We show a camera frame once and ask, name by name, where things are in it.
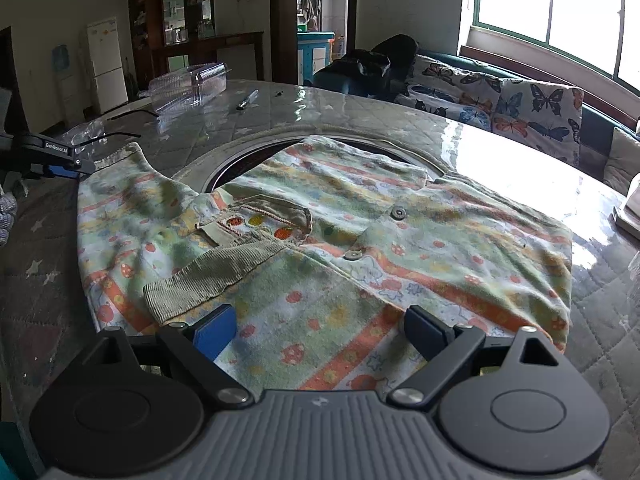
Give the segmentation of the green patterned child's garment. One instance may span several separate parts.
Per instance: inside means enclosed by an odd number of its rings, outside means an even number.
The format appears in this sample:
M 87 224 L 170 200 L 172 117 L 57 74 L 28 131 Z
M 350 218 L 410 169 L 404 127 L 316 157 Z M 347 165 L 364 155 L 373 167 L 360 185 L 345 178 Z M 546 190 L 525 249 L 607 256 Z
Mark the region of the green patterned child's garment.
M 149 335 L 222 304 L 218 365 L 253 391 L 387 392 L 421 366 L 399 324 L 419 306 L 503 337 L 570 330 L 572 233 L 459 176 L 310 136 L 213 192 L 137 144 L 78 190 L 78 260 L 96 326 Z

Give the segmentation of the white refrigerator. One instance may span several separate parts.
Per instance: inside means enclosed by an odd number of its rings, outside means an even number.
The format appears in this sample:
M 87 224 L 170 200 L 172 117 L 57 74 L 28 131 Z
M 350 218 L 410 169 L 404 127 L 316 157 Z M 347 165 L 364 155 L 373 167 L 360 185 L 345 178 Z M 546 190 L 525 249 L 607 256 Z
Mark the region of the white refrigerator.
M 127 103 L 117 18 L 106 18 L 86 28 L 93 105 L 99 114 Z

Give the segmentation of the round black induction cooktop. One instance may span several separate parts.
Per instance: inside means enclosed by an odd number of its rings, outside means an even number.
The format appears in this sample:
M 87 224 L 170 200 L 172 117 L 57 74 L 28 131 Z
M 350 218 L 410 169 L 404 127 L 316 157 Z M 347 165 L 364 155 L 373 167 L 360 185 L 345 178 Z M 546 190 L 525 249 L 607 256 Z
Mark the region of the round black induction cooktop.
M 406 164 L 418 166 L 425 170 L 431 178 L 443 177 L 448 172 L 448 169 L 425 155 L 408 150 L 408 148 L 403 148 L 387 140 L 358 139 L 349 138 L 348 136 L 331 136 L 331 139 L 343 142 L 361 151 L 387 156 L 396 160 L 396 162 L 405 162 Z M 301 140 L 303 140 L 301 136 L 293 136 L 291 139 L 267 140 L 266 142 L 258 143 L 254 148 L 247 148 L 242 152 L 236 150 L 235 153 L 224 157 L 221 162 L 217 162 L 216 166 L 212 167 L 212 174 L 204 181 L 204 191 L 212 192 L 215 188 L 219 188 L 236 177 L 242 176 L 242 174 L 257 167 L 271 156 Z

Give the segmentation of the clear plastic food container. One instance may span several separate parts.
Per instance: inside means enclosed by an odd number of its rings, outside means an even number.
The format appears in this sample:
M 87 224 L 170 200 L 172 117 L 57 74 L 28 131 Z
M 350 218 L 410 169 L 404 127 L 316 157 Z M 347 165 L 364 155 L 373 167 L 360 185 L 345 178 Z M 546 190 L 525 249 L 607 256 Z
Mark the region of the clear plastic food container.
M 208 103 L 227 87 L 224 63 L 190 65 L 159 76 L 141 95 L 151 100 L 155 113 L 178 114 Z

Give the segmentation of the dark wooden shelf cabinet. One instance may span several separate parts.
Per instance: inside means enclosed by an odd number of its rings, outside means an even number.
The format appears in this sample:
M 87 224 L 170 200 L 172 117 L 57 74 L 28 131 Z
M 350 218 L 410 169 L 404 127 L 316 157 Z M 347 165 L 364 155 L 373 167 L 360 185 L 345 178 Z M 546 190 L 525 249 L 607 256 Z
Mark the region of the dark wooden shelf cabinet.
M 193 62 L 192 44 L 215 35 L 212 0 L 128 0 L 138 88 Z

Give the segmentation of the pink tissue pack far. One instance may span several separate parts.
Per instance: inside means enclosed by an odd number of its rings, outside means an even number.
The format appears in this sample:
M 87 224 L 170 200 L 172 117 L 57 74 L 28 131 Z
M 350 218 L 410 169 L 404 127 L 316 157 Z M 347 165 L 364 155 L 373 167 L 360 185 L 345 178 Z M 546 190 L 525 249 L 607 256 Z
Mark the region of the pink tissue pack far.
M 636 174 L 630 182 L 624 207 L 630 214 L 640 217 L 640 174 Z

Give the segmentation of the grey plain cushion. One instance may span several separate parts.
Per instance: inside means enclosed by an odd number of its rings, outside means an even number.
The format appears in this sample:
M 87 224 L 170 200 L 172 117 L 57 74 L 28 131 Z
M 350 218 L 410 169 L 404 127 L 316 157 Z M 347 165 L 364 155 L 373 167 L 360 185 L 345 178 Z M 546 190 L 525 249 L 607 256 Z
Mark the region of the grey plain cushion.
M 610 188 L 626 195 L 631 180 L 640 169 L 640 143 L 620 128 L 613 129 L 611 151 L 603 170 L 603 181 Z

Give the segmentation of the blue white cabinet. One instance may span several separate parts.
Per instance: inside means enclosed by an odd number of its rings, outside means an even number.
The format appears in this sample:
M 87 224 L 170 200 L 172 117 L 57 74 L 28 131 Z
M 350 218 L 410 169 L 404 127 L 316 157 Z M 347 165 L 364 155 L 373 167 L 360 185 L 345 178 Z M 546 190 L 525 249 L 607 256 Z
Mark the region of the blue white cabinet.
M 297 83 L 303 84 L 331 63 L 334 32 L 297 33 Z

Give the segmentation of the large butterfly print cushion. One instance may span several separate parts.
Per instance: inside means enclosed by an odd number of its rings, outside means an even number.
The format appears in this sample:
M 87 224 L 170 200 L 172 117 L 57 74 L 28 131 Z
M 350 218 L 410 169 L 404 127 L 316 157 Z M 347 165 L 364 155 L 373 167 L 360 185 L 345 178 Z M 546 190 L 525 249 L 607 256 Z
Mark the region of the large butterfly print cushion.
M 582 102 L 578 87 L 503 79 L 491 131 L 578 167 Z

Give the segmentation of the long butterfly print cushion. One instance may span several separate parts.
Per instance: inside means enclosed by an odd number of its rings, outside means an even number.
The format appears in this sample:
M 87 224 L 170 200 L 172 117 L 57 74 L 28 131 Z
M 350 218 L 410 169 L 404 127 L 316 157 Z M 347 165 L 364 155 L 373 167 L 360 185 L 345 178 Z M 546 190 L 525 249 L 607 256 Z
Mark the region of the long butterfly print cushion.
M 503 83 L 501 78 L 460 70 L 418 54 L 407 89 L 396 96 L 395 102 L 487 131 L 492 129 L 496 115 L 518 127 L 526 126 L 518 118 L 523 95 L 514 94 L 506 101 Z

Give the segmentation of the black clothing pile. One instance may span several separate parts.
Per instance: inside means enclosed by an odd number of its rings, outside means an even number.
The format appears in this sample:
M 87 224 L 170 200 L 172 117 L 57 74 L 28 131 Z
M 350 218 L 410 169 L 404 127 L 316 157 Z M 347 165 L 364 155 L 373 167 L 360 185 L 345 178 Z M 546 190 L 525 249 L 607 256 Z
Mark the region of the black clothing pile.
M 304 85 L 310 88 L 393 102 L 407 89 L 419 44 L 412 37 L 398 34 L 377 44 L 372 50 L 352 49 Z

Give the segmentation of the window with green frame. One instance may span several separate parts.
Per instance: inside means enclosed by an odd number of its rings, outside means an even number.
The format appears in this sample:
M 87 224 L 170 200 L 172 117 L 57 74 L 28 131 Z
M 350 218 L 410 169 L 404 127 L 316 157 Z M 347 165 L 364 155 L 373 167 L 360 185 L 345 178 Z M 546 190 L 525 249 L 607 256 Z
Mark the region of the window with green frame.
M 639 92 L 639 0 L 474 0 L 473 23 Z

